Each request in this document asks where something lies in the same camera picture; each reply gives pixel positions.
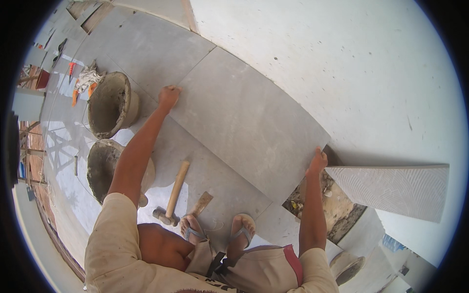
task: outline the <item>man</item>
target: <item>man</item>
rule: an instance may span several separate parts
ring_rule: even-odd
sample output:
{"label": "man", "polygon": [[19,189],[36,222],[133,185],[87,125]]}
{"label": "man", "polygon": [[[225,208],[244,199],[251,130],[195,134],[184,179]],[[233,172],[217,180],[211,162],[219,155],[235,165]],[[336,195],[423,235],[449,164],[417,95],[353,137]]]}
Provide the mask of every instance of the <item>man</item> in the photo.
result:
{"label": "man", "polygon": [[292,246],[244,250],[255,234],[246,214],[233,219],[227,258],[212,261],[209,241],[192,215],[180,236],[158,224],[137,225],[140,184],[164,118],[181,88],[166,86],[159,105],[122,152],[85,252],[90,292],[336,292],[326,254],[326,224],[319,174],[327,157],[316,148],[306,171],[300,258]]}

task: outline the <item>red bucket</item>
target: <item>red bucket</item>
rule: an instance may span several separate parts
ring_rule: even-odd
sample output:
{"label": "red bucket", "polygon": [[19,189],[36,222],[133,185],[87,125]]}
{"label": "red bucket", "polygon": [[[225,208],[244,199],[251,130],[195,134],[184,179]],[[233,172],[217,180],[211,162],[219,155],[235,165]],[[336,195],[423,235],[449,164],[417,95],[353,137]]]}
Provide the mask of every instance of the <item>red bucket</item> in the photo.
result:
{"label": "red bucket", "polygon": [[43,89],[47,86],[47,82],[49,81],[49,73],[41,68],[39,72],[39,77],[36,80],[36,89]]}

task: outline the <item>rubber bucket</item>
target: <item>rubber bucket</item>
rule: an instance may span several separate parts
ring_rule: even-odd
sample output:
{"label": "rubber bucket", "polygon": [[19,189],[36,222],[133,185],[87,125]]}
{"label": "rubber bucket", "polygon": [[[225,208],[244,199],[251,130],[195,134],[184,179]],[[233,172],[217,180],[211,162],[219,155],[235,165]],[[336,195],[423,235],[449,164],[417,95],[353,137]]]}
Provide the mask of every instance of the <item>rubber bucket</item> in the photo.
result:
{"label": "rubber bucket", "polygon": [[[101,139],[94,143],[88,155],[88,172],[86,177],[96,200],[102,205],[113,181],[117,160],[124,147],[112,139]],[[143,207],[148,203],[145,192],[155,181],[155,165],[150,158],[142,179],[140,203]]]}
{"label": "rubber bucket", "polygon": [[105,75],[89,103],[88,122],[98,139],[111,138],[119,129],[130,127],[138,119],[140,98],[130,90],[129,79],[122,72]]}
{"label": "rubber bucket", "polygon": [[364,265],[364,256],[357,257],[347,251],[339,253],[330,264],[331,273],[335,278],[337,286],[350,281],[358,274]]}

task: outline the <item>shorts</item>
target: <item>shorts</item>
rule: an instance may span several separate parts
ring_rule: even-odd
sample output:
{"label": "shorts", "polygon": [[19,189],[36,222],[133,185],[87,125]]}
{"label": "shorts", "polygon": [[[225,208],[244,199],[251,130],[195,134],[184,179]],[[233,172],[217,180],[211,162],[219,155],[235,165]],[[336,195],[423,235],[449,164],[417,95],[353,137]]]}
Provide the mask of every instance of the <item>shorts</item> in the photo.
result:
{"label": "shorts", "polygon": [[[186,273],[207,276],[213,262],[209,241],[204,240],[189,254]],[[209,273],[209,278],[245,292],[284,293],[303,283],[303,269],[292,245],[247,252],[236,262],[228,259]]]}

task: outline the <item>foot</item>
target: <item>foot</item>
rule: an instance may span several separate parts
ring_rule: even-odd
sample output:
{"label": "foot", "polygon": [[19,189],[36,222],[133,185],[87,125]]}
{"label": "foot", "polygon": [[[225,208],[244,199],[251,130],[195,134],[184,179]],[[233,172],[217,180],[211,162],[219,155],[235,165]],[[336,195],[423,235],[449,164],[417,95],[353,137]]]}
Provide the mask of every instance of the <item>foot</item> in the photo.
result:
{"label": "foot", "polygon": [[[199,223],[197,222],[196,218],[192,215],[188,215],[185,218],[181,220],[181,234],[184,236],[186,235],[187,229],[191,227],[193,230],[204,234],[202,231],[202,228],[200,227]],[[197,245],[200,241],[204,240],[204,238],[201,238],[194,233],[189,234],[189,242],[193,245]]]}
{"label": "foot", "polygon": [[[241,217],[240,215],[237,215],[233,218],[233,224],[231,225],[231,235],[234,235],[236,232],[241,230],[243,226],[249,231],[251,238],[256,234],[254,226],[249,222],[249,220]],[[227,258],[236,259],[241,256],[248,243],[249,241],[246,235],[241,233],[228,244]]]}

